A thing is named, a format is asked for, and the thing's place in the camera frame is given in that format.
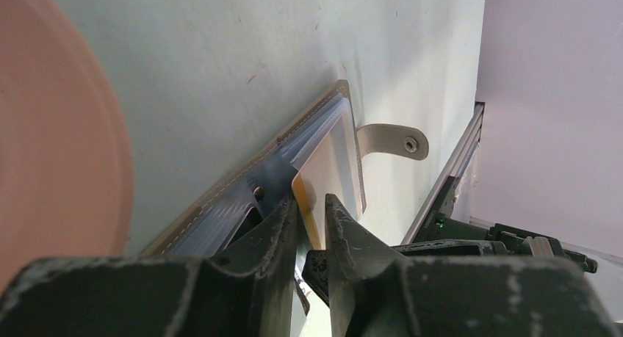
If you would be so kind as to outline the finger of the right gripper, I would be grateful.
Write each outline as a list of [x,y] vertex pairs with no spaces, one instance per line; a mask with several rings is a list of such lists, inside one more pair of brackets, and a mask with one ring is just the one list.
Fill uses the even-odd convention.
[[491,256],[488,242],[473,240],[436,240],[392,247],[404,256]]
[[303,282],[330,307],[328,265],[325,250],[297,249],[295,267]]

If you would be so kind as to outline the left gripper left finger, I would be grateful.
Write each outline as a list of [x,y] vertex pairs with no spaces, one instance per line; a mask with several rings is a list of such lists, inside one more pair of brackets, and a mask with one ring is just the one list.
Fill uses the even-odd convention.
[[3,336],[288,336],[298,206],[210,258],[45,258],[1,296]]

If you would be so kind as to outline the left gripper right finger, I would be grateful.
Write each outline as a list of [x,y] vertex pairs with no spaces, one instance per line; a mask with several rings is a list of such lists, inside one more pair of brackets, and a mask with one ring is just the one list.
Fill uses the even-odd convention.
[[617,336],[583,273],[561,258],[405,256],[325,197],[334,336]]

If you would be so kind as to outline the gold card magnetic stripe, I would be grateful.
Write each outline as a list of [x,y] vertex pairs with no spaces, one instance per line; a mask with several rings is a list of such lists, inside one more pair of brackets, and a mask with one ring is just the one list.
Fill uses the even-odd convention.
[[311,248],[325,249],[325,196],[334,194],[358,219],[364,211],[354,127],[350,114],[338,114],[292,181]]

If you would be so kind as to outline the grey card holder wallet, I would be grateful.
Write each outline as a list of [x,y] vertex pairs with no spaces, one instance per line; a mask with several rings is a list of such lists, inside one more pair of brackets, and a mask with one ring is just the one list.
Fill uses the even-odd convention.
[[350,114],[353,121],[363,213],[367,199],[361,161],[365,156],[385,153],[416,161],[428,157],[428,138],[417,128],[387,123],[357,126],[349,83],[340,79],[255,156],[195,201],[145,253],[213,256],[244,236],[284,196],[294,196],[294,177],[342,112]]

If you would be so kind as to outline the pink oval tray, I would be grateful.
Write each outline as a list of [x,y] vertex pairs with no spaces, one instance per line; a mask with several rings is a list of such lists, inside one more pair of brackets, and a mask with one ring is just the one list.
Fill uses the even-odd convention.
[[123,252],[129,135],[95,54],[54,0],[1,0],[1,285],[39,258]]

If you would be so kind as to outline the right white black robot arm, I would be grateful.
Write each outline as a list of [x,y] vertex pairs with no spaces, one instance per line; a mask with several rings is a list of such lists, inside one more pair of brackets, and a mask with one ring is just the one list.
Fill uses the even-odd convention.
[[564,249],[556,238],[496,223],[489,228],[453,220],[460,178],[448,176],[435,197],[415,237],[393,249],[404,256],[546,256],[565,258],[594,274],[598,263]]

